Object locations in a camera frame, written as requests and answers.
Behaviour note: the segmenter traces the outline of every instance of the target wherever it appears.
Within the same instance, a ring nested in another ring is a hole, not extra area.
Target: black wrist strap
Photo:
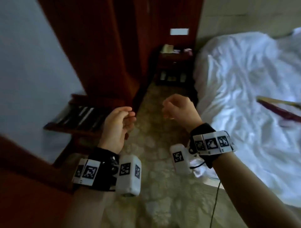
[[[216,130],[214,130],[208,123],[204,123],[198,127],[196,127],[195,129],[193,129],[190,132],[190,148],[193,150],[194,153],[197,153],[197,148],[195,146],[194,140],[193,140],[193,136],[194,135],[199,135],[199,134],[207,134],[207,133],[211,133],[211,132],[215,132]],[[202,159],[204,159],[206,165],[208,168],[212,168],[212,162],[217,159],[220,156],[220,154],[216,154],[216,155],[200,155],[200,157]]]
[[[88,159],[99,161],[100,165],[91,189],[109,191],[111,186],[116,185],[119,155],[109,150],[96,147]]]

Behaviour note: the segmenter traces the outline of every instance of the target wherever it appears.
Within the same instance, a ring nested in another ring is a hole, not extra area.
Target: left hand
[[[120,153],[125,134],[133,129],[135,121],[135,112],[132,112],[131,107],[114,109],[104,121],[104,130],[98,147],[116,154]]]

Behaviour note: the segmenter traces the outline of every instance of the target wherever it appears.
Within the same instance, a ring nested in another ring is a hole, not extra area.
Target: forearm
[[[300,220],[234,153],[220,155],[213,168],[248,227],[301,227]]]

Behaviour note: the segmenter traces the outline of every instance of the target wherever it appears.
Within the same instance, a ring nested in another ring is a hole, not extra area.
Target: wrinkled white sheet
[[[203,121],[226,130],[242,162],[284,203],[301,207],[301,124],[281,127],[282,118],[256,102],[258,95],[301,102],[299,29],[277,40],[260,32],[213,38],[194,79]],[[205,175],[217,177],[208,168]]]

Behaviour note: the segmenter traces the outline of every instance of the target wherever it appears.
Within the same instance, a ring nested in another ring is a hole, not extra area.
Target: right hand
[[[163,101],[163,117],[175,119],[189,133],[203,124],[200,115],[188,97],[171,95]]]

